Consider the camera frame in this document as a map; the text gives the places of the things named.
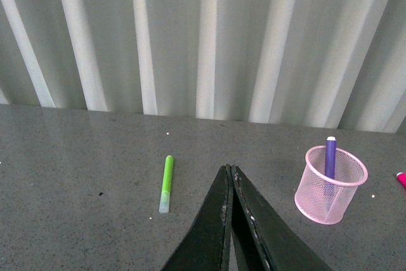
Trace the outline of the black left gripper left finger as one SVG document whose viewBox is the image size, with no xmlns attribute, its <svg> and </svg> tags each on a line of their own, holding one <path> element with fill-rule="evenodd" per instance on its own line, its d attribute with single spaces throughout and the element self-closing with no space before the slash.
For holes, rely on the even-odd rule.
<svg viewBox="0 0 406 271">
<path fill-rule="evenodd" d="M 230 165 L 220 167 L 189 231 L 163 270 L 228 270 L 233 183 Z"/>
</svg>

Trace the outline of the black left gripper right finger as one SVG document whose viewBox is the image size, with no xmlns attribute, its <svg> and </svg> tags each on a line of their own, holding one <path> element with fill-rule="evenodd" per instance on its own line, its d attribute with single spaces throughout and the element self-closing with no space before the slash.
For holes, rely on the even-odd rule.
<svg viewBox="0 0 406 271">
<path fill-rule="evenodd" d="M 248 177 L 231 167 L 236 200 L 247 221 L 253 245 L 243 253 L 258 253 L 263 270 L 330 270 L 283 221 Z"/>
</svg>

